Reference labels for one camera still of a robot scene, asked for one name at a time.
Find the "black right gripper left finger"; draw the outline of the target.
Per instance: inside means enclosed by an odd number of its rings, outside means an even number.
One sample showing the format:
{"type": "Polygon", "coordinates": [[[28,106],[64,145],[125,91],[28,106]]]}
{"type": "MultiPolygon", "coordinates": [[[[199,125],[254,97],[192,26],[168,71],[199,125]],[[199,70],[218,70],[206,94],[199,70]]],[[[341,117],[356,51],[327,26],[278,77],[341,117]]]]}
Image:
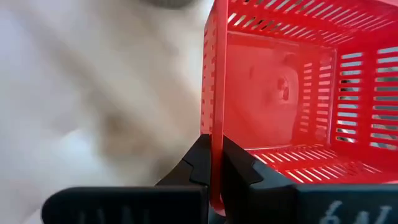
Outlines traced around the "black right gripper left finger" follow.
{"type": "Polygon", "coordinates": [[[211,137],[202,134],[180,162],[150,187],[72,187],[50,196],[44,224],[207,224],[211,137]]]}

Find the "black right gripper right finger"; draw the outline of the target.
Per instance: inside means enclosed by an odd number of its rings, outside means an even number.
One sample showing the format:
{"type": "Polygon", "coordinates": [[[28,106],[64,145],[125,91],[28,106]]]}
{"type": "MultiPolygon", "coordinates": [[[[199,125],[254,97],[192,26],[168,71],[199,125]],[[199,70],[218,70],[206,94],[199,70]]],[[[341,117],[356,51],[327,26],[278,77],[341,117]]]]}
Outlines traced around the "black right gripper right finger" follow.
{"type": "Polygon", "coordinates": [[[229,223],[396,223],[397,170],[319,144],[245,150],[223,142],[229,223]]]}

